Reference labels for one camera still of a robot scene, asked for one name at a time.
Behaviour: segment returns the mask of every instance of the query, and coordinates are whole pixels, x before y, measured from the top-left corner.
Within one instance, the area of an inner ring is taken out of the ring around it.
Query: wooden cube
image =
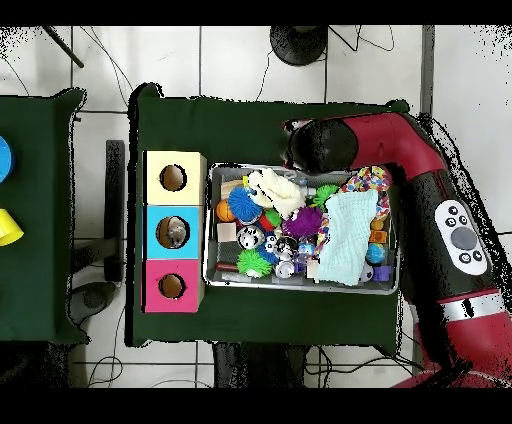
[[[204,204],[206,159],[198,152],[145,151],[148,205]]]

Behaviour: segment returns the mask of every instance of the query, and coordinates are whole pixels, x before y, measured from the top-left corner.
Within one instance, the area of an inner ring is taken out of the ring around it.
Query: blue box
[[[147,208],[147,257],[146,259],[199,259],[202,237],[202,206],[146,206]],[[185,221],[190,229],[188,241],[177,249],[163,247],[156,237],[160,221],[176,216]]]

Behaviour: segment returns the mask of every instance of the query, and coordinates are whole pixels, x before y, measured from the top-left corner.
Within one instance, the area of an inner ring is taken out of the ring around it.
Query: pink box
[[[147,260],[145,265],[146,305],[142,305],[142,312],[197,312],[204,295],[201,264],[198,259],[153,259]],[[160,292],[159,282],[167,274],[181,277],[185,284],[177,299],[165,297]]]

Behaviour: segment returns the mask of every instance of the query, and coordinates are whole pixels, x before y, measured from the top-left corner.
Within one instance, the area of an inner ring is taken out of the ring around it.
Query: blue ball
[[[243,187],[235,187],[231,190],[228,205],[233,215],[243,222],[251,222],[261,215],[261,206],[252,201],[249,192]]]

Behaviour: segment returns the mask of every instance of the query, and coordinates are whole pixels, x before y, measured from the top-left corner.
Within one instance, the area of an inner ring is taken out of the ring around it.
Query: blue object
[[[380,264],[386,257],[386,249],[380,243],[370,243],[366,251],[366,260],[369,264]]]
[[[176,216],[190,228],[188,241],[178,249],[166,249],[156,238],[156,230],[164,218]],[[199,259],[199,206],[147,206],[146,259]]]
[[[243,222],[251,222],[261,215],[261,206],[252,201],[248,191],[243,187],[231,190],[228,205],[233,215]]]
[[[378,197],[377,190],[368,190],[338,193],[325,202],[329,236],[319,255],[318,280],[358,284]]]
[[[7,141],[0,136],[0,183],[3,182],[14,168],[14,156]]]

